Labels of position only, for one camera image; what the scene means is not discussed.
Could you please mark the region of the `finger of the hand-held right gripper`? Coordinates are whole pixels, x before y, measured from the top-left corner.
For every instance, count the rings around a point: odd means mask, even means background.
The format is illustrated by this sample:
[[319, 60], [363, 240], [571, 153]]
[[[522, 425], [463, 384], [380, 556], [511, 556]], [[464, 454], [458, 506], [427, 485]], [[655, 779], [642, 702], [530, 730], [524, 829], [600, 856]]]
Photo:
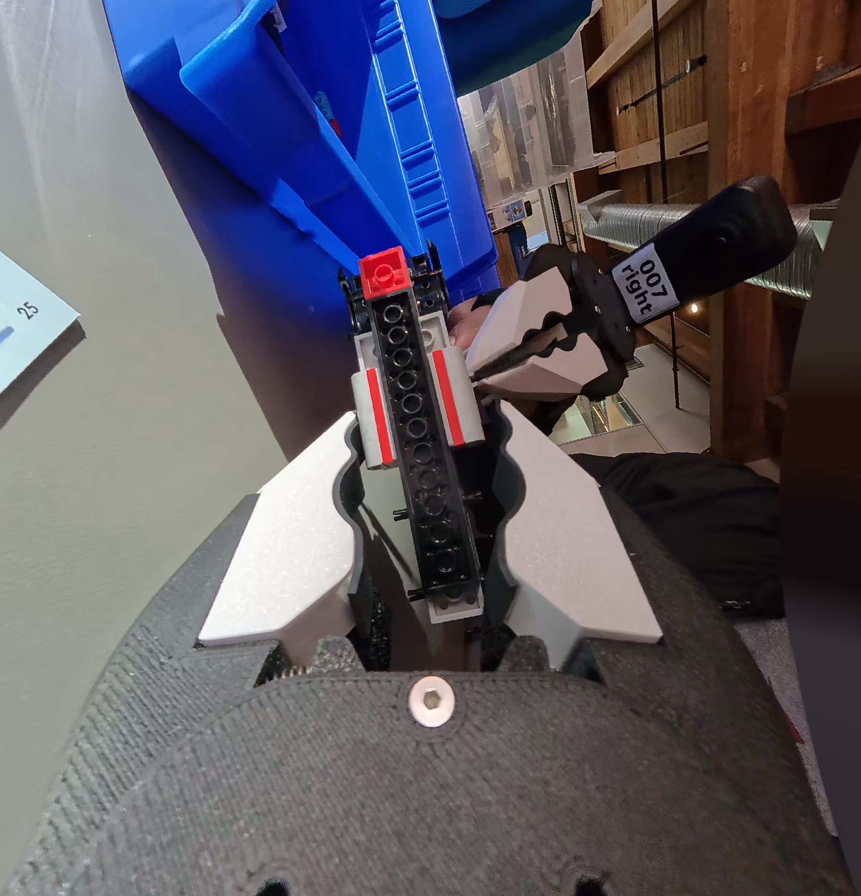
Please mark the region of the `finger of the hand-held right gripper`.
[[471, 378], [501, 373], [530, 356], [576, 344], [577, 317], [569, 286], [559, 270], [521, 280], [495, 301], [467, 351]]
[[579, 395], [607, 371], [599, 347], [588, 334], [579, 334], [573, 348], [555, 347], [548, 356], [530, 356], [501, 373], [482, 377], [479, 384], [501, 398], [555, 401]]

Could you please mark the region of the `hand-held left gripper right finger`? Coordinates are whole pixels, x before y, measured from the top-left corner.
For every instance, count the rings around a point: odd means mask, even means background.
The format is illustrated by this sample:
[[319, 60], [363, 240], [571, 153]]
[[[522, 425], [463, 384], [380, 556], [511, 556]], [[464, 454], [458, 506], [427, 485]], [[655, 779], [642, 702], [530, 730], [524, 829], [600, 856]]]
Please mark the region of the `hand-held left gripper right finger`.
[[488, 408], [505, 516], [488, 568], [494, 624], [560, 670], [583, 639], [658, 644], [660, 624], [595, 479], [509, 403]]

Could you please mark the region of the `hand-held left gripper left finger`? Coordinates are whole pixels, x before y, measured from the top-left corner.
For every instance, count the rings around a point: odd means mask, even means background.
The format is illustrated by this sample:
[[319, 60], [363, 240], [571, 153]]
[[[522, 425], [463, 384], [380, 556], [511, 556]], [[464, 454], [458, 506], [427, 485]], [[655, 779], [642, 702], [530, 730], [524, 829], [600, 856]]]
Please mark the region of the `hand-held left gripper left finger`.
[[321, 639], [366, 632], [361, 460], [348, 411], [261, 489], [199, 644], [274, 639], [304, 666]]

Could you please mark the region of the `toy brick vehicle model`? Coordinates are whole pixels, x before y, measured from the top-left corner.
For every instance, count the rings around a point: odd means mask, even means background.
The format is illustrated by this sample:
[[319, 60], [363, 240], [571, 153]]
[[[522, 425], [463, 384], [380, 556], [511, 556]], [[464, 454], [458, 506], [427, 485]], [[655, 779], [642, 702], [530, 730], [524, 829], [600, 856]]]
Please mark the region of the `toy brick vehicle model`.
[[481, 562], [455, 452], [484, 442], [465, 354], [448, 336], [447, 284], [436, 246], [407, 259], [402, 247], [338, 273], [359, 370], [352, 376], [368, 469], [397, 468], [418, 586], [431, 623], [481, 616]]

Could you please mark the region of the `person's right forearm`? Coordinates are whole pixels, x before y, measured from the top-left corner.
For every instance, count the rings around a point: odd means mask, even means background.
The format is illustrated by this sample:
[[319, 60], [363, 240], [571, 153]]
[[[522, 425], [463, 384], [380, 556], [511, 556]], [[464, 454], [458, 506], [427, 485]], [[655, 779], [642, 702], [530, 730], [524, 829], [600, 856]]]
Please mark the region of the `person's right forearm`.
[[698, 454], [572, 458], [649, 527], [723, 611], [745, 620], [785, 617], [780, 487], [772, 479]]

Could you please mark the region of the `white desk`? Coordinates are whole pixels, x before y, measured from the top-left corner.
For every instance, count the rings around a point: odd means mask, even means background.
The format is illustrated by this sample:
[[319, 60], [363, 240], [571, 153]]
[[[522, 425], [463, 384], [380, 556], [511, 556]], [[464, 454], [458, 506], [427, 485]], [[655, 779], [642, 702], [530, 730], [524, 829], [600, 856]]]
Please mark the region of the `white desk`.
[[289, 222], [124, 87], [100, 2], [0, 2], [0, 251], [80, 325], [0, 400], [0, 886], [131, 622], [341, 409]]

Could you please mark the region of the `person's right hand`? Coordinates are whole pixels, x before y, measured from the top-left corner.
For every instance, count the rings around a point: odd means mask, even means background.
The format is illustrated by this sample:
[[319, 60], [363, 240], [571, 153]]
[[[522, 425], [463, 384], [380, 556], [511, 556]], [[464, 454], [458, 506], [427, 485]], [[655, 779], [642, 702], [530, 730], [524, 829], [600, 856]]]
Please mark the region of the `person's right hand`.
[[485, 296], [475, 297], [455, 306], [447, 317], [450, 344], [459, 350], [468, 350], [491, 309]]

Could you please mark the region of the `black threaded rod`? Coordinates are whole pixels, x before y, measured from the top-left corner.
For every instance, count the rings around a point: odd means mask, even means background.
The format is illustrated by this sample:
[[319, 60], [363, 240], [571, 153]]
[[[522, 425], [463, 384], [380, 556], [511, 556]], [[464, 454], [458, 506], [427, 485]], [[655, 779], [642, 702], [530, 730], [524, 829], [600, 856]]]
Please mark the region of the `black threaded rod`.
[[[653, 43], [653, 70], [655, 77], [655, 97], [656, 112], [658, 125], [658, 146], [659, 146], [659, 172], [660, 172], [660, 190], [663, 204], [668, 204], [669, 184], [667, 172], [667, 154], [666, 154], [666, 131], [664, 121], [663, 108], [663, 86], [661, 76], [661, 56], [660, 56], [660, 15], [657, 1], [650, 1], [651, 20], [652, 20], [652, 43]], [[671, 364], [672, 364], [672, 383], [674, 406], [678, 410], [682, 410], [680, 403], [680, 382], [679, 382], [679, 356], [678, 342], [676, 334], [676, 320], [673, 311], [669, 316], [670, 336], [671, 336]]]

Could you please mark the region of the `stack of clear storage boxes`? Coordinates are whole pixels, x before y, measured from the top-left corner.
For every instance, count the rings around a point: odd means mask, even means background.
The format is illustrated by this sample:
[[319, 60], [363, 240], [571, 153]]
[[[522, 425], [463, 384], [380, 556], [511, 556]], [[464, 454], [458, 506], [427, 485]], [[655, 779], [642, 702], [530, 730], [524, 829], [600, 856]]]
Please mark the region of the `stack of clear storage boxes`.
[[526, 196], [615, 158], [593, 149], [578, 35], [458, 105], [492, 231], [525, 217]]

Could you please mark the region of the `light blue foam case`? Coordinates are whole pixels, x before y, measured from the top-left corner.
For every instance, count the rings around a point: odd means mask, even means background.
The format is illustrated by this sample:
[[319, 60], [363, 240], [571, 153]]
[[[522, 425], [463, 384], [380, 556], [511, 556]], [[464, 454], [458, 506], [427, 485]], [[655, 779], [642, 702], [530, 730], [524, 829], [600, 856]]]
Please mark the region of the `light blue foam case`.
[[545, 59], [570, 42], [592, 1], [434, 1], [458, 97]]

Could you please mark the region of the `blue plastic bin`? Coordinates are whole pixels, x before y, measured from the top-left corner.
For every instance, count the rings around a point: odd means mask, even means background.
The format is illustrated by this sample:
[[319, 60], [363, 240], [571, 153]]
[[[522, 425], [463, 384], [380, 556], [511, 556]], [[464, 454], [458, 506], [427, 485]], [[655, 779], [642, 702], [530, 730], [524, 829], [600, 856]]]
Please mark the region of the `blue plastic bin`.
[[103, 5], [126, 86], [338, 266], [431, 242], [455, 303], [499, 286], [432, 2]]

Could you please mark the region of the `light blue instruction booklet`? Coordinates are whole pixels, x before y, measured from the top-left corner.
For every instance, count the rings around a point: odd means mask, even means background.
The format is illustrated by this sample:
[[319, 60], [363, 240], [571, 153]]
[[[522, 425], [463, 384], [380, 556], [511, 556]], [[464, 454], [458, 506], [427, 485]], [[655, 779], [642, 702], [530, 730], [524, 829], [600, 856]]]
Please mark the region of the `light blue instruction booklet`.
[[0, 408], [19, 403], [85, 338], [79, 312], [0, 252]]

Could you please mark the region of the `wooden shelf frame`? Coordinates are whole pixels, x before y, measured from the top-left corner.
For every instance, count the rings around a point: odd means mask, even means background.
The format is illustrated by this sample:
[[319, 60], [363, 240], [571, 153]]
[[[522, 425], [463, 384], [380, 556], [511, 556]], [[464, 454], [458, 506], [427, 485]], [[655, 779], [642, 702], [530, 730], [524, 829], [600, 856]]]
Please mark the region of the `wooden shelf frame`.
[[[839, 198], [861, 144], [861, 1], [658, 2], [669, 203], [771, 175], [791, 206]], [[602, 2], [581, 32], [593, 149], [581, 201], [662, 203], [650, 2]], [[678, 321], [707, 353], [710, 449], [781, 454], [804, 299], [749, 284]]]

